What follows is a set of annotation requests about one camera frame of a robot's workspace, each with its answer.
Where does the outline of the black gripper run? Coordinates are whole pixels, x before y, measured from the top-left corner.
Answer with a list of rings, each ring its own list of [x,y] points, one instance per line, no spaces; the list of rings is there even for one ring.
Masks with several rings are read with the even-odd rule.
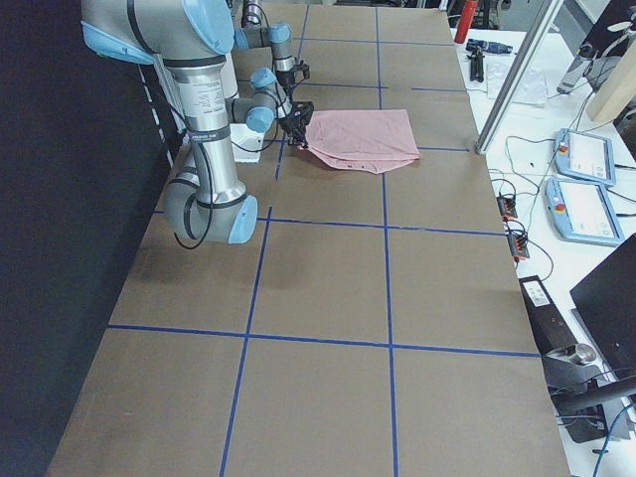
[[[278,71],[277,81],[282,86],[287,97],[292,97],[297,87],[296,70]]]
[[[287,135],[288,142],[298,142],[301,149],[308,148],[306,137],[307,126],[309,125],[314,112],[312,101],[291,101],[290,109],[280,117],[280,126]]]

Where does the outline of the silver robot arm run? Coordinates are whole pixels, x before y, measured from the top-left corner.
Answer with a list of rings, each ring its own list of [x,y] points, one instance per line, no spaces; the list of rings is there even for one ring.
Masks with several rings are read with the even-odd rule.
[[[271,23],[260,1],[243,1],[234,38],[239,50],[270,49],[276,79],[287,97],[292,99],[297,74],[304,75],[305,64],[292,53],[291,27],[285,22]]]
[[[161,59],[180,104],[191,151],[165,192],[164,210],[178,241],[240,244],[251,238],[257,200],[239,179],[231,126],[264,134],[280,126],[290,145],[307,145],[314,106],[296,101],[296,76],[309,67],[291,50],[284,22],[238,28],[225,1],[84,1],[86,45],[103,57],[138,65]],[[248,98],[227,92],[223,71],[234,48],[269,48],[272,65],[250,77]]]

